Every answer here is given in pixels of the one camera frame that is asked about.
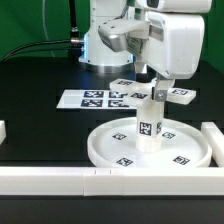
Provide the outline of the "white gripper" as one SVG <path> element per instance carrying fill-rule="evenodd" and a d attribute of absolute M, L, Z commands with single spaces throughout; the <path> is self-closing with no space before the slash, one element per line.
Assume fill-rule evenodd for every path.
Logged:
<path fill-rule="evenodd" d="M 153 99 L 165 101 L 173 79 L 189 79 L 195 73 L 202 49 L 204 20 L 199 15 L 149 11 L 142 31 L 127 34 L 127 49 L 136 62 L 135 79 L 149 83 L 156 72 Z"/>

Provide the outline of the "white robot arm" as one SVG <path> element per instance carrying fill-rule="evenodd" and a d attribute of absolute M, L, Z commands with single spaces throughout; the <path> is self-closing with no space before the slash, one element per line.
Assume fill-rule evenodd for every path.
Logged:
<path fill-rule="evenodd" d="M 201 17 L 212 0 L 91 0 L 88 45 L 114 55 L 127 51 L 166 80 L 195 73 L 204 38 Z"/>

